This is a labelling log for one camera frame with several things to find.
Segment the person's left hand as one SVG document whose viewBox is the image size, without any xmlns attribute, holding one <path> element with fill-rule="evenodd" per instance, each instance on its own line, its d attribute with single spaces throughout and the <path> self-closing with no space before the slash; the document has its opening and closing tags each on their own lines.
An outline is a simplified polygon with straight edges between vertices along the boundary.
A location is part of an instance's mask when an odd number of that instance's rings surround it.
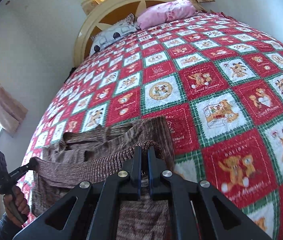
<svg viewBox="0 0 283 240">
<path fill-rule="evenodd" d="M 3 198 L 3 204 L 5 206 L 5 212 L 8 217 L 8 219 L 18 226 L 19 228 L 23 227 L 23 223 L 21 223 L 17 217 L 11 213 L 9 210 L 10 203 L 14 202 L 16 205 L 18 211 L 26 216 L 29 215 L 30 207 L 28 205 L 28 201 L 24 197 L 24 193 L 22 193 L 21 189 L 18 186 L 13 186 L 12 191 L 14 192 L 15 198 L 13 198 L 13 195 L 6 194 Z"/>
</svg>

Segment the dark blue jacket forearm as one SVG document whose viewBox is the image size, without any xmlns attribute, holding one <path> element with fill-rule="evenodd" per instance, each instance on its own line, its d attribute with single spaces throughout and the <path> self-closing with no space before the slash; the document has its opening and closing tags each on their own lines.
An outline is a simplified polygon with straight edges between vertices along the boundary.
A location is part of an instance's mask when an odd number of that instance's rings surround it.
<svg viewBox="0 0 283 240">
<path fill-rule="evenodd" d="M 14 215 L 5 212 L 0 220 L 0 237 L 5 240 L 12 240 L 22 228 L 22 224 Z"/>
</svg>

